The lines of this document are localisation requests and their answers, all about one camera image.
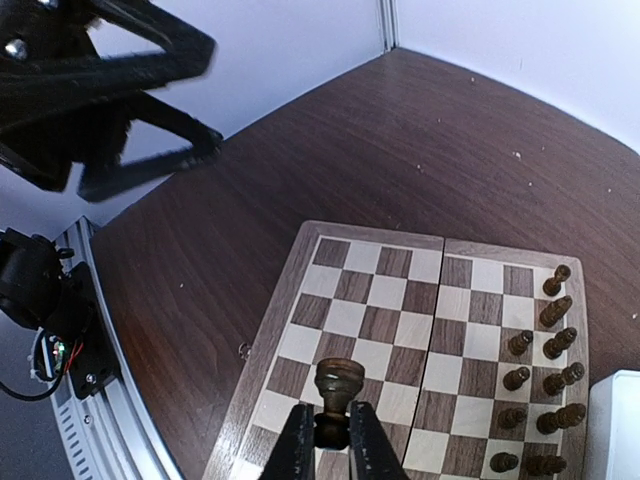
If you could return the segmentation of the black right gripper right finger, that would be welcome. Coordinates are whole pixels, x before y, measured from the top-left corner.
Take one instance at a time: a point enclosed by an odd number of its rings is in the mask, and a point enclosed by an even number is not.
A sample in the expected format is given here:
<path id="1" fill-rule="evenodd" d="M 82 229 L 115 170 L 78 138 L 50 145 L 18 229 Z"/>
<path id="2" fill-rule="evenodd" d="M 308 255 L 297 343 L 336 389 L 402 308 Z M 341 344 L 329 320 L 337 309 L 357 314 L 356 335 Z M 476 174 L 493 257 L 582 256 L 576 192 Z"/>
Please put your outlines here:
<path id="1" fill-rule="evenodd" d="M 350 479 L 408 479 L 370 403 L 351 403 L 349 436 Z"/>

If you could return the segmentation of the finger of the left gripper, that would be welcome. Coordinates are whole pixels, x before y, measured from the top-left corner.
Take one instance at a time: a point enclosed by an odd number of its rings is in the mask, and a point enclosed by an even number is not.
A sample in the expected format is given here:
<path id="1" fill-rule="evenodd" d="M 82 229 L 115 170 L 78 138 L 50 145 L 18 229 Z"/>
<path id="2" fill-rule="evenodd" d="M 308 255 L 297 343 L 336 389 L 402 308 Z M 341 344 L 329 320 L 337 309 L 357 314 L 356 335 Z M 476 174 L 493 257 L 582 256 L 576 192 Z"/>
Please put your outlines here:
<path id="1" fill-rule="evenodd" d="M 79 84 L 95 91 L 154 89 L 203 75 L 217 48 L 201 30 L 149 1 L 90 1 L 90 11 L 157 45 L 157 51 L 92 59 Z"/>
<path id="2" fill-rule="evenodd" d="M 84 163 L 77 190 L 90 203 L 106 201 L 171 173 L 206 165 L 220 152 L 221 133 L 149 94 L 134 94 L 100 108 L 106 124 L 94 130 L 98 134 L 97 151 Z M 168 131 L 190 146 L 122 164 L 121 154 L 135 120 Z"/>

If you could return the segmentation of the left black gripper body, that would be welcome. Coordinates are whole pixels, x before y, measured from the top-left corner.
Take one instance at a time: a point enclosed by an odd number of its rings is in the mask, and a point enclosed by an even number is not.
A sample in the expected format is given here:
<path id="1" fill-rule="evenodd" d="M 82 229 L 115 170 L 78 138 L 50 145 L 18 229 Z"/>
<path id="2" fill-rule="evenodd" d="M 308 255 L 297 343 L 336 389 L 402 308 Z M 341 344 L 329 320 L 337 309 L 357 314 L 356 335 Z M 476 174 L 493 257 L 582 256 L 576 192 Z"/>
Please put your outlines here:
<path id="1" fill-rule="evenodd" d="M 100 57 L 96 19 L 128 29 L 127 1 L 1 4 L 1 163 L 35 186 L 65 189 L 83 165 L 81 193 L 121 193 L 120 156 L 130 128 L 124 67 Z"/>

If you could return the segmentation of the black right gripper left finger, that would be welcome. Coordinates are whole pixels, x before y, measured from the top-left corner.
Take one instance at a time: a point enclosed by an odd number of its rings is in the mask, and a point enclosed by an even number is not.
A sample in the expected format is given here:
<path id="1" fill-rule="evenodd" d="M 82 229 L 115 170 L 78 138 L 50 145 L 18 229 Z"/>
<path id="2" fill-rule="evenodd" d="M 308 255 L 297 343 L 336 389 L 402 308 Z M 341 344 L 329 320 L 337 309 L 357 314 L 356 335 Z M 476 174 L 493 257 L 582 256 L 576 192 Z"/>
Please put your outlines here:
<path id="1" fill-rule="evenodd" d="M 260 480 L 315 478 L 314 409 L 295 405 L 274 445 Z"/>

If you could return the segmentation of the dark pawn piece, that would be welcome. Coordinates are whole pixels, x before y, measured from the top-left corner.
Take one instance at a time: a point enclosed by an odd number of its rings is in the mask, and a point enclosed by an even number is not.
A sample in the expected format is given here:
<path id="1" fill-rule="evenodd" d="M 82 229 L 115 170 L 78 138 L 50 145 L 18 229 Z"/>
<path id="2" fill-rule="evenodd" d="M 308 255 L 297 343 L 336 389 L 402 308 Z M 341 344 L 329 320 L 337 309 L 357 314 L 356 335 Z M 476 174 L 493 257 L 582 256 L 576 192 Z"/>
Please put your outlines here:
<path id="1" fill-rule="evenodd" d="M 518 465 L 518 456 L 509 452 L 496 453 L 491 457 L 489 463 L 490 469 L 495 473 L 505 473 L 515 470 Z"/>
<path id="2" fill-rule="evenodd" d="M 520 389 L 530 378 L 531 371 L 526 366 L 521 366 L 508 371 L 503 377 L 503 386 L 508 391 Z"/>
<path id="3" fill-rule="evenodd" d="M 315 386 L 323 411 L 314 416 L 317 448 L 343 450 L 349 445 L 350 402 L 363 388 L 365 367 L 345 358 L 325 358 L 317 364 Z"/>
<path id="4" fill-rule="evenodd" d="M 534 335 L 531 330 L 522 330 L 509 339 L 508 349 L 513 356 L 522 356 L 527 352 L 533 339 Z"/>
<path id="5" fill-rule="evenodd" d="M 498 414 L 498 427 L 510 430 L 523 424 L 527 419 L 527 410 L 523 407 L 510 407 L 502 410 Z"/>

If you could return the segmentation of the dark chess king piece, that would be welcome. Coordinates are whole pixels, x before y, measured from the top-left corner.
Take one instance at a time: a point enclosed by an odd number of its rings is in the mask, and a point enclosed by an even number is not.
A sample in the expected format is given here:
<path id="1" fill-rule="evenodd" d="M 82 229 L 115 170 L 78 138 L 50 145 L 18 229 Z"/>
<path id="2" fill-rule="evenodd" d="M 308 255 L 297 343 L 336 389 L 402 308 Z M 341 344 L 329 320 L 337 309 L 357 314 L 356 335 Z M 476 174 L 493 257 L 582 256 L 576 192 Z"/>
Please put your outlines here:
<path id="1" fill-rule="evenodd" d="M 587 408 L 582 403 L 571 403 L 556 411 L 540 415 L 536 421 L 537 430 L 543 435 L 550 435 L 557 430 L 578 426 L 586 417 Z"/>

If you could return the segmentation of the dark chess queen piece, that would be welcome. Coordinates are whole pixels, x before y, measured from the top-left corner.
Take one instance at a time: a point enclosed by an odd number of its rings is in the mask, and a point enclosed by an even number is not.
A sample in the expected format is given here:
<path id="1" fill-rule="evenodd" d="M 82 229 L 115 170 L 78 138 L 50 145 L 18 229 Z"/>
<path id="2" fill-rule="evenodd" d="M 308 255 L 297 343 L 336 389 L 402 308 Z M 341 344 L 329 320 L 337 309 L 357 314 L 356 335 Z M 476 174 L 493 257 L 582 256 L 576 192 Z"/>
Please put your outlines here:
<path id="1" fill-rule="evenodd" d="M 548 375 L 543 380 L 543 390 L 549 396 L 559 395 L 566 387 L 581 380 L 585 375 L 585 367 L 581 362 L 574 362 L 560 373 Z"/>

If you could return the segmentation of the wooden chessboard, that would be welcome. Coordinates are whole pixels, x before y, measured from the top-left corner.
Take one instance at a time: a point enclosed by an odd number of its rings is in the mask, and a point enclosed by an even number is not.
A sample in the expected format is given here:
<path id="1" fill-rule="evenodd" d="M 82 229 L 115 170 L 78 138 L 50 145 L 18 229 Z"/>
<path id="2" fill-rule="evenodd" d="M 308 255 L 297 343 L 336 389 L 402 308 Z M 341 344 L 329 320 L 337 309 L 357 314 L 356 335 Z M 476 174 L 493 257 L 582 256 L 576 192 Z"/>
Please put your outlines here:
<path id="1" fill-rule="evenodd" d="M 570 278 L 558 295 L 542 285 L 566 264 Z M 552 328 L 539 322 L 550 302 L 573 305 Z M 575 327 L 575 342 L 558 358 L 544 343 Z M 513 356 L 508 341 L 531 330 L 533 342 Z M 294 241 L 249 358 L 229 404 L 204 475 L 258 478 L 291 409 L 320 409 L 317 364 L 329 357 L 365 367 L 359 399 L 372 405 L 403 467 L 413 479 L 491 479 L 493 455 L 526 461 L 558 455 L 565 479 L 584 471 L 586 428 L 550 435 L 540 415 L 586 403 L 581 379 L 549 396 L 543 380 L 574 362 L 587 363 L 584 274 L 574 257 L 436 236 L 305 222 Z M 518 390 L 504 375 L 526 366 Z M 498 427 L 498 414 L 527 410 L 526 421 Z"/>

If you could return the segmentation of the white divided plastic tray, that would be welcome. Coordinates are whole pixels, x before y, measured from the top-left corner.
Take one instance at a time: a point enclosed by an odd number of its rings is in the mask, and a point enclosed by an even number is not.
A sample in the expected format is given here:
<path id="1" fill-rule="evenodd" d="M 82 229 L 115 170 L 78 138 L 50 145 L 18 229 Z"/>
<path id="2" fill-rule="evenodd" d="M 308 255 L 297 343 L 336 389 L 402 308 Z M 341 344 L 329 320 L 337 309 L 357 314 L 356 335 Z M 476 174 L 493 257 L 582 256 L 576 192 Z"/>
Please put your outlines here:
<path id="1" fill-rule="evenodd" d="M 585 479 L 639 478 L 639 372 L 619 370 L 589 392 Z"/>

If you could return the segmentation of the aluminium frame rail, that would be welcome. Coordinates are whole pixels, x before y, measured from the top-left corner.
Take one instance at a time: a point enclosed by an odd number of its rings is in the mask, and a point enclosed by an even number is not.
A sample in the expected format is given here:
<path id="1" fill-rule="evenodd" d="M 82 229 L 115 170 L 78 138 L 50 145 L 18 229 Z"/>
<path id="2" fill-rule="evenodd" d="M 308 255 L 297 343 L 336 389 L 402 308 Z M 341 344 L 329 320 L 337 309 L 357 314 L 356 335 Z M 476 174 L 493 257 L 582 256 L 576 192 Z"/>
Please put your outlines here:
<path id="1" fill-rule="evenodd" d="M 78 399 L 69 375 L 50 397 L 58 431 L 74 479 L 180 479 L 176 462 L 141 398 L 120 346 L 101 289 L 90 240 L 97 227 L 79 218 L 56 240 L 75 256 L 63 262 L 69 272 L 86 262 L 97 290 L 104 325 L 120 366 L 120 373 L 97 394 Z"/>

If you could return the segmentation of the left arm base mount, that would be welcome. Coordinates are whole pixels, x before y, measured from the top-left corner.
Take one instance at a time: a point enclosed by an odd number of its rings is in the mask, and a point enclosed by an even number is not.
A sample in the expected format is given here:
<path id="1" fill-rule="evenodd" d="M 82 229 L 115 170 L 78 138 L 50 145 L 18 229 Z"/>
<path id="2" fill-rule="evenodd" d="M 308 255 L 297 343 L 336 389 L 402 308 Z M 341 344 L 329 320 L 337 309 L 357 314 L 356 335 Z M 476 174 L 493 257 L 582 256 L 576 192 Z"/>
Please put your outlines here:
<path id="1" fill-rule="evenodd" d="M 93 396 L 120 373 L 120 366 L 104 325 L 97 290 L 86 262 L 78 263 L 62 277 L 61 296 L 44 323 L 46 334 L 40 339 L 45 348 L 32 354 L 32 373 L 40 381 L 52 381 L 54 371 L 66 368 L 75 396 Z"/>

